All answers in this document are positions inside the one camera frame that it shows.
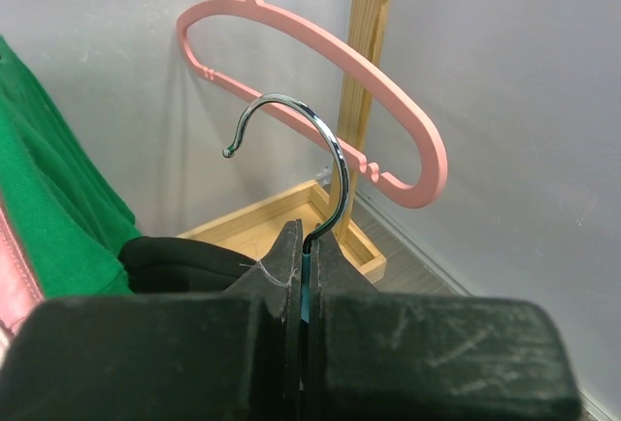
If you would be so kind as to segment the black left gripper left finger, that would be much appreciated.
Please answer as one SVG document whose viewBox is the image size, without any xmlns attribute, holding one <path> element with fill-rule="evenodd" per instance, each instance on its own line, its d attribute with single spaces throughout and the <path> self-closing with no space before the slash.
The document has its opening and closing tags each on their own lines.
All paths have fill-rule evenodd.
<svg viewBox="0 0 621 421">
<path fill-rule="evenodd" d="M 219 293 L 38 305 L 1 369 L 5 420 L 297 420 L 303 230 Z"/>
</svg>

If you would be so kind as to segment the pink plastic hanger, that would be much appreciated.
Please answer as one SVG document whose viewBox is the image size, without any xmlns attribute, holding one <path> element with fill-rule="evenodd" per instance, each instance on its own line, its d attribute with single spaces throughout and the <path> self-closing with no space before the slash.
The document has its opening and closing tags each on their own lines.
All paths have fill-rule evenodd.
<svg viewBox="0 0 621 421">
<path fill-rule="evenodd" d="M 260 93 L 202 64 L 191 49 L 188 29 L 209 16 L 241 17 L 272 27 L 315 50 L 362 84 L 414 140 L 421 171 L 417 183 L 405 183 L 383 172 L 360 150 L 342 143 L 349 167 L 404 208 L 425 207 L 441 195 L 447 179 L 447 157 L 438 129 L 428 115 L 367 58 L 316 24 L 264 0 L 207 0 L 190 7 L 179 16 L 176 24 L 180 51 L 186 62 L 199 78 L 247 103 L 258 98 Z"/>
</svg>

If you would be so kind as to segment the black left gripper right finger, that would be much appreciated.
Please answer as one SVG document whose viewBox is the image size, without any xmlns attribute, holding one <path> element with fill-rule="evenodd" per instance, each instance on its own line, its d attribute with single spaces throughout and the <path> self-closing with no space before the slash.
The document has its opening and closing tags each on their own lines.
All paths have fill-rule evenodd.
<svg viewBox="0 0 621 421">
<path fill-rule="evenodd" d="M 311 420 L 576 420 L 582 401 L 560 333 L 521 300 L 389 293 L 312 248 Z"/>
</svg>

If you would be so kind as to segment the black t shirt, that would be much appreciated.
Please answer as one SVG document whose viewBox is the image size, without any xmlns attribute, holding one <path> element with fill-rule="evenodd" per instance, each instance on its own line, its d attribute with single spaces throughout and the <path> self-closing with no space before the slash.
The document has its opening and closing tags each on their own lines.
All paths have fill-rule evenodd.
<svg viewBox="0 0 621 421">
<path fill-rule="evenodd" d="M 239 252 L 177 237 L 138 237 L 125 243 L 118 260 L 139 294 L 222 292 L 256 264 Z"/>
</svg>

